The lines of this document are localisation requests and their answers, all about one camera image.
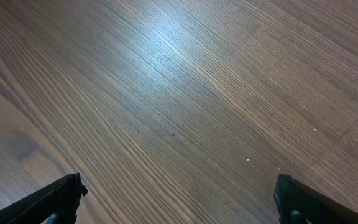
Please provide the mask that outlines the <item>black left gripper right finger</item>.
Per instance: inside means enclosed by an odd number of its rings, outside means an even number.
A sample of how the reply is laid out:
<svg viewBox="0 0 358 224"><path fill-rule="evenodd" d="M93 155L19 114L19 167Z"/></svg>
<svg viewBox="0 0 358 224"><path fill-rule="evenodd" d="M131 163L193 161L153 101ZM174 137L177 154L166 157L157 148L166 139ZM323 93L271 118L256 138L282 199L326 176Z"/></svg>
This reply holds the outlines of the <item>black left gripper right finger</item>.
<svg viewBox="0 0 358 224"><path fill-rule="evenodd" d="M358 213L297 181L280 174L274 189L280 224L358 224Z"/></svg>

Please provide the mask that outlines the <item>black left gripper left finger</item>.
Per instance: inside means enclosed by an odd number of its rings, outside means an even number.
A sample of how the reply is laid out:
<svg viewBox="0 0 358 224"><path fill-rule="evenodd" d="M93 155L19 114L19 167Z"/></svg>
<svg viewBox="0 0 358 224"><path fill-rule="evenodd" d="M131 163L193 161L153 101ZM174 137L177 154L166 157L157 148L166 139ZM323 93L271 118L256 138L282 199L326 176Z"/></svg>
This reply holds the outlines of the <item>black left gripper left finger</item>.
<svg viewBox="0 0 358 224"><path fill-rule="evenodd" d="M68 174L0 210L0 224L75 224L80 200L87 193L80 174Z"/></svg>

